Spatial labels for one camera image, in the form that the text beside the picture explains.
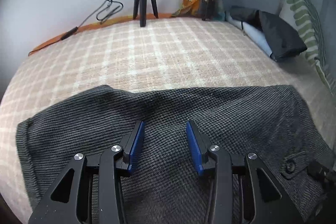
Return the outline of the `grey houndstooth pants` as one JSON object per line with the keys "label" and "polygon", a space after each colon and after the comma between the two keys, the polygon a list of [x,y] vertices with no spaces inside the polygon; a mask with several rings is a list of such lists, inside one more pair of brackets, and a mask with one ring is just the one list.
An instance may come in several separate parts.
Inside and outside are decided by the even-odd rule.
{"label": "grey houndstooth pants", "polygon": [[335,155],[292,86],[189,88],[130,93],[108,85],[56,103],[18,124],[27,195],[36,207],[71,157],[101,153],[144,121],[138,167],[122,183],[129,223],[201,223],[209,185],[193,168],[186,124],[233,154],[257,153],[304,219],[322,195],[306,166]]}

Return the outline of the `black pillow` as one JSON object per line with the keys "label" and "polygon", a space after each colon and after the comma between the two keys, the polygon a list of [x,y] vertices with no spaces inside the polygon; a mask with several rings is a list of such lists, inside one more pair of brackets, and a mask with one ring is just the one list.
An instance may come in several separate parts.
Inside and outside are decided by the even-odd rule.
{"label": "black pillow", "polygon": [[298,32],[278,15],[239,6],[231,7],[228,12],[233,19],[246,22],[264,33],[273,51],[273,61],[284,61],[307,50]]}

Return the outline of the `light blue pillow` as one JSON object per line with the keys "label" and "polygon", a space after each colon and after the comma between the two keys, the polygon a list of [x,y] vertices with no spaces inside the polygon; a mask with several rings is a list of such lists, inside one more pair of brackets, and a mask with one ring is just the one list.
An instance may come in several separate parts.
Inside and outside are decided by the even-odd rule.
{"label": "light blue pillow", "polygon": [[246,22],[233,19],[228,11],[226,12],[226,21],[241,30],[243,34],[248,36],[268,57],[272,57],[273,51],[268,45],[262,31],[259,31],[257,28]]}

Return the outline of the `pink plaid bed blanket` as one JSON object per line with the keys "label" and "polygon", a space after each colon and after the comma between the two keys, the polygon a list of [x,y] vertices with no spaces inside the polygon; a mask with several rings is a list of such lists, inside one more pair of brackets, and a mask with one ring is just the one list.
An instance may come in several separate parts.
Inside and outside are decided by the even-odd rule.
{"label": "pink plaid bed blanket", "polygon": [[1,194],[22,222],[32,209],[15,140],[19,122],[84,90],[130,92],[194,86],[292,85],[305,99],[329,147],[335,145],[335,98],[301,56],[271,60],[227,22],[151,20],[85,31],[27,57],[1,101]]}

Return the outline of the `green striped white pillow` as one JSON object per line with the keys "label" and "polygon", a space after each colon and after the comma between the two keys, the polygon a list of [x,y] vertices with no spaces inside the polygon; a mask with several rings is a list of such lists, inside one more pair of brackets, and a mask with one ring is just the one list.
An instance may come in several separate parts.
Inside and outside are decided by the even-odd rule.
{"label": "green striped white pillow", "polygon": [[315,69],[323,84],[335,95],[335,77],[326,61],[325,40],[321,21],[310,0],[281,0],[279,16],[290,24],[307,46],[305,60]]}

